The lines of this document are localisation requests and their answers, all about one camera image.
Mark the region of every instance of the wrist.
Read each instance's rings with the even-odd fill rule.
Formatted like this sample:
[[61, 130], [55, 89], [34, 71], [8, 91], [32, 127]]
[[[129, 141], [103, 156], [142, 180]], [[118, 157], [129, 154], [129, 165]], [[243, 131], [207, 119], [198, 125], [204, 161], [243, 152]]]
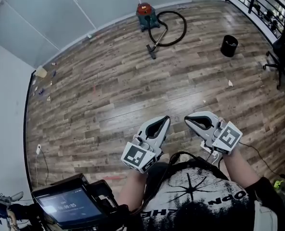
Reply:
[[134, 178], [135, 180], [146, 180], [147, 179], [147, 174], [144, 173], [140, 173], [140, 172], [137, 172], [135, 169], [131, 170], [130, 173], [129, 173], [129, 177], [130, 178]]
[[238, 156], [240, 156], [240, 151], [238, 148], [234, 148], [233, 151], [230, 153], [230, 155], [227, 155], [227, 154], [223, 154], [223, 158], [230, 158], [230, 159], [233, 159], [233, 158], [236, 158]]

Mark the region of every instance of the vacuum hose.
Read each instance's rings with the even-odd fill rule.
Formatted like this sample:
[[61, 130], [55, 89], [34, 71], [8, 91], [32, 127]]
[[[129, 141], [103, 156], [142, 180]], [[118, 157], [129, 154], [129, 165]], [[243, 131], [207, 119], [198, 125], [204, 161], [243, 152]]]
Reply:
[[181, 41], [184, 36], [185, 36], [185, 33], [186, 33], [186, 28], [187, 28], [187, 24], [186, 24], [186, 20], [185, 18], [178, 12], [175, 12], [175, 11], [162, 11], [160, 13], [157, 14], [157, 20], [160, 24], [164, 25], [166, 30], [168, 30], [168, 26], [166, 23], [162, 22], [159, 18], [161, 15], [163, 14], [166, 14], [166, 13], [174, 13], [176, 14], [177, 16], [179, 16], [182, 20], [183, 20], [183, 23], [184, 23], [184, 29], [183, 29], [183, 33], [182, 35], [176, 39], [175, 41], [171, 42], [171, 43], [167, 43], [167, 44], [161, 44], [161, 43], [157, 43], [157, 41], [152, 37], [152, 34], [151, 34], [151, 29], [150, 29], [150, 17], [149, 16], [146, 16], [146, 20], [147, 20], [147, 23], [148, 23], [148, 32], [149, 32], [149, 36], [150, 36], [150, 39], [153, 41], [154, 44], [157, 43], [158, 46], [171, 46], [175, 43], [178, 43], [179, 41]]

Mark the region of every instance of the printed graphic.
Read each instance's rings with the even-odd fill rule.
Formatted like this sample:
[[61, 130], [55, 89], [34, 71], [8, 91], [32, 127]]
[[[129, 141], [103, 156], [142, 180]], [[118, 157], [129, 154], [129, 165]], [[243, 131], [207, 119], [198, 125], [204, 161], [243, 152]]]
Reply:
[[146, 152], [139, 149], [136, 146], [131, 146], [127, 155], [124, 157], [124, 160], [132, 163], [135, 166], [139, 166], [146, 155]]
[[232, 148], [233, 144], [240, 136], [241, 135], [235, 130], [233, 130], [231, 127], [227, 127], [222, 133], [222, 135], [219, 137], [219, 140], [222, 141], [229, 148]]
[[154, 163], [155, 163], [155, 157], [152, 158], [152, 159], [149, 161], [149, 163], [147, 163], [147, 164], [142, 168], [142, 170], [143, 170], [144, 172], [146, 172], [147, 169], [150, 168]]

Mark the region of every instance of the red vacuum cleaner lid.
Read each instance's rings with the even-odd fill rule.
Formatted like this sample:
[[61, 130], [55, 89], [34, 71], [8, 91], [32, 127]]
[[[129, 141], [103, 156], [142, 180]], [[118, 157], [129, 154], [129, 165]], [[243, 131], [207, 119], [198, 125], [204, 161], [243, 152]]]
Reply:
[[141, 15], [151, 14], [152, 7], [149, 3], [143, 2], [143, 3], [138, 4], [137, 12], [138, 14], [141, 14]]

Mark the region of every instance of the vacuum nozzle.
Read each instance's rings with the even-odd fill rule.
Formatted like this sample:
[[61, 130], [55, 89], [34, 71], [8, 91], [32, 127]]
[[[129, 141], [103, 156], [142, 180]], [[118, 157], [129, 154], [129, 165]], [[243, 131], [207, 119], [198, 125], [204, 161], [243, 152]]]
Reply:
[[149, 54], [151, 55], [152, 59], [156, 59], [156, 56], [155, 56], [155, 53], [154, 53], [155, 47], [153, 47], [151, 49], [150, 45], [147, 44], [146, 46], [147, 46], [147, 49], [148, 49]]

